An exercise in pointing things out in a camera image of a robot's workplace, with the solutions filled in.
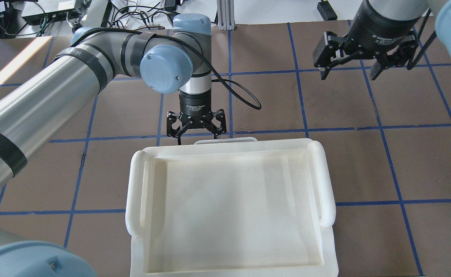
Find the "white tray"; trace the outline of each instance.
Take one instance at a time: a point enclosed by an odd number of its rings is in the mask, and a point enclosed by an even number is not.
[[[218,142],[134,154],[131,276],[336,277],[335,200],[321,144]]]

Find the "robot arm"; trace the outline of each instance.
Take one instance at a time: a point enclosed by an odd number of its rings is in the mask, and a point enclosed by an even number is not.
[[[419,37],[411,29],[429,7],[437,15],[436,34],[451,55],[451,0],[363,0],[347,35],[326,32],[315,49],[313,61],[321,79],[335,66],[357,59],[377,60],[372,80],[392,66],[408,63],[412,69],[424,50],[413,59]]]
[[[208,17],[178,16],[174,31],[174,38],[211,61]],[[0,101],[0,190],[117,74],[142,77],[160,93],[182,87],[184,98],[208,92],[205,107],[210,109],[211,72],[201,58],[163,36],[138,33],[80,30],[73,47]]]

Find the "white label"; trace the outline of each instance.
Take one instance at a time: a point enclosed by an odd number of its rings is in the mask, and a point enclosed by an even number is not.
[[[73,9],[75,0],[63,1],[58,3],[58,10],[69,10]]]

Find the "white plastic bin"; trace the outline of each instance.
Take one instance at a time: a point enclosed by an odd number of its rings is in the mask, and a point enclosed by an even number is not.
[[[134,154],[131,277],[336,277],[321,144],[220,142]]]

